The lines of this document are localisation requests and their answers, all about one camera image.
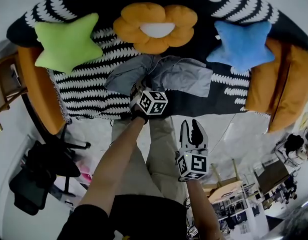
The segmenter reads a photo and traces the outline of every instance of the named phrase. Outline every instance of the black and white patterned blanket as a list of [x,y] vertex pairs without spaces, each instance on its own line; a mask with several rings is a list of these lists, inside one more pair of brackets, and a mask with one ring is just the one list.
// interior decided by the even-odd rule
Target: black and white patterned blanket
[[[220,41],[215,38],[214,21],[237,24],[270,21],[269,36],[308,49],[308,36],[287,16],[264,0],[45,0],[14,22],[7,37],[25,46],[40,46],[33,26],[36,22],[72,22],[90,13],[98,13],[92,39],[104,52],[96,60],[74,68],[71,75],[51,70],[64,112],[69,117],[118,119],[129,114],[129,98],[104,88],[110,72],[119,64],[139,53],[130,43],[121,41],[112,30],[121,9],[135,2],[165,5],[182,4],[198,14],[192,40],[180,47],[169,48],[163,55],[175,55],[206,62],[207,55]],[[213,70],[209,97],[197,97],[175,90],[166,91],[169,104],[164,116],[196,117],[204,114],[231,114],[244,108],[250,76],[220,63],[207,63]]]

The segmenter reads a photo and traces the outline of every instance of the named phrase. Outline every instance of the green star pillow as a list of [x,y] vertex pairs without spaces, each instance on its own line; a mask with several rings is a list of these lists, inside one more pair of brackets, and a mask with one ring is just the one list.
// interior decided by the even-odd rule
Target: green star pillow
[[91,38],[98,21],[92,13],[72,23],[38,22],[35,31],[44,51],[35,65],[70,74],[74,67],[103,55]]

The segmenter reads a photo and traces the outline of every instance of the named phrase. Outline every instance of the wooden chair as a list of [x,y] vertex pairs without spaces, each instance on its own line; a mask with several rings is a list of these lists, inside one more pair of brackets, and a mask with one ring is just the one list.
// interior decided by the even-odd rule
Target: wooden chair
[[211,203],[217,203],[222,200],[228,199],[234,194],[235,190],[238,191],[240,189],[243,181],[239,178],[235,160],[233,159],[232,161],[236,176],[226,180],[221,180],[215,168],[215,165],[213,163],[211,164],[213,173],[217,178],[217,183],[203,185],[204,192],[206,193]]
[[[12,77],[11,67],[15,67],[18,75]],[[10,103],[27,92],[19,63],[18,54],[0,59],[0,113],[8,110]]]

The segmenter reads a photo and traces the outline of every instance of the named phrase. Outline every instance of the black shirt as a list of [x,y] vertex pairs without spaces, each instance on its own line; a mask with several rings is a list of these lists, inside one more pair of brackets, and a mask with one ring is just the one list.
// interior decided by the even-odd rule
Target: black shirt
[[58,240],[112,240],[114,231],[130,240],[185,240],[186,207],[162,197],[117,195],[109,218],[94,205],[78,206]]

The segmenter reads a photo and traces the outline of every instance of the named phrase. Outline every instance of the gray cloth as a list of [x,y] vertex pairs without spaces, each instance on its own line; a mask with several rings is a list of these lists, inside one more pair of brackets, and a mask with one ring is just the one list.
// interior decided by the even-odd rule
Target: gray cloth
[[212,74],[204,63],[192,58],[143,54],[116,67],[105,88],[129,96],[132,86],[148,76],[153,91],[179,90],[208,97]]

